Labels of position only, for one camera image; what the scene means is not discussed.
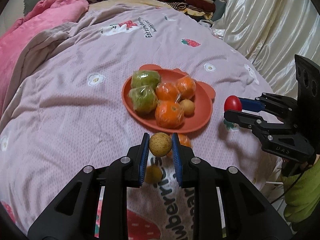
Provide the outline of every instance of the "red tomato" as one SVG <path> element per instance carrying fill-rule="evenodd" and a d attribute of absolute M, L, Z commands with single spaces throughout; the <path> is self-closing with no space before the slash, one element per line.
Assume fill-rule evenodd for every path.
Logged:
<path fill-rule="evenodd" d="M 236 96 L 227 97 L 226 101 L 224 102 L 224 111 L 227 110 L 242 111 L 242 104 L 240 99 Z"/>

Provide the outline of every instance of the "orange plastic plate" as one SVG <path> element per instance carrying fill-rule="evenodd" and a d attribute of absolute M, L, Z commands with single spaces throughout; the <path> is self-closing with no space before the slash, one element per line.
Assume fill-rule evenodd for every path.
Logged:
<path fill-rule="evenodd" d="M 162 82 L 175 82 L 179 78 L 182 78 L 188 75 L 185 72 L 182 72 L 179 69 L 169 70 L 163 69 L 158 65 L 147 64 L 140 67 L 140 70 L 156 70 L 161 78 Z M 204 127 L 207 122 L 209 122 L 212 115 L 212 101 L 216 96 L 216 92 L 214 89 L 204 83 L 196 81 L 196 94 L 193 98 L 193 102 L 195 103 L 196 109 L 195 113 L 191 117 L 185 117 L 184 123 L 175 129 L 168 129 L 160 127 L 156 124 L 155 113 L 154 111 L 148 115 L 139 116 L 134 110 L 132 106 L 131 99 L 128 97 L 128 93 L 131 89 L 131 77 L 127 79 L 122 87 L 122 102 L 127 109 L 127 111 L 139 122 L 141 122 L 146 127 L 155 129 L 161 132 L 167 133 L 190 133 L 197 131 Z"/>

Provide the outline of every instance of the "curtain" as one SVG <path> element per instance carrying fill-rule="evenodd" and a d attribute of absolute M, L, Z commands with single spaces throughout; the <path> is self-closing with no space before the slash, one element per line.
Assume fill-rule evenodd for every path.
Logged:
<path fill-rule="evenodd" d="M 297 98 L 294 54 L 320 65 L 320 16 L 310 0 L 225 0 L 215 35 L 244 55 L 274 93 Z"/>

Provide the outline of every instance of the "silver bolt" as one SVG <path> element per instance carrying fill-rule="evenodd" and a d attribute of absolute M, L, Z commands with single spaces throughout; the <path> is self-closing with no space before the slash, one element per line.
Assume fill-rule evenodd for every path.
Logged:
<path fill-rule="evenodd" d="M 233 167 L 233 166 L 229 167 L 228 170 L 229 170 L 229 172 L 232 173 L 232 174 L 236 174 L 236 173 L 238 172 L 238 169 L 237 169 L 236 167 Z"/>
<path fill-rule="evenodd" d="M 122 163 L 128 163 L 130 162 L 130 158 L 125 156 L 125 157 L 122 157 L 121 160 L 120 160 Z"/>
<path fill-rule="evenodd" d="M 91 171 L 93 171 L 93 168 L 91 166 L 85 166 L 83 168 L 84 173 L 90 173 Z"/>
<path fill-rule="evenodd" d="M 201 160 L 200 160 L 198 157 L 193 157 L 193 158 L 191 159 L 191 162 L 192 162 L 193 164 L 199 164 L 199 163 L 201 162 Z"/>

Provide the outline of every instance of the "lime green fabric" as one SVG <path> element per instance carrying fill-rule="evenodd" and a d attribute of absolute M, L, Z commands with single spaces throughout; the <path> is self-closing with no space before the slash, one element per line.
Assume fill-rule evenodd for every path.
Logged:
<path fill-rule="evenodd" d="M 299 175 L 281 177 L 286 190 Z M 311 215 L 320 200 L 320 161 L 305 171 L 284 196 L 287 203 L 284 218 L 288 222 L 299 223 Z"/>

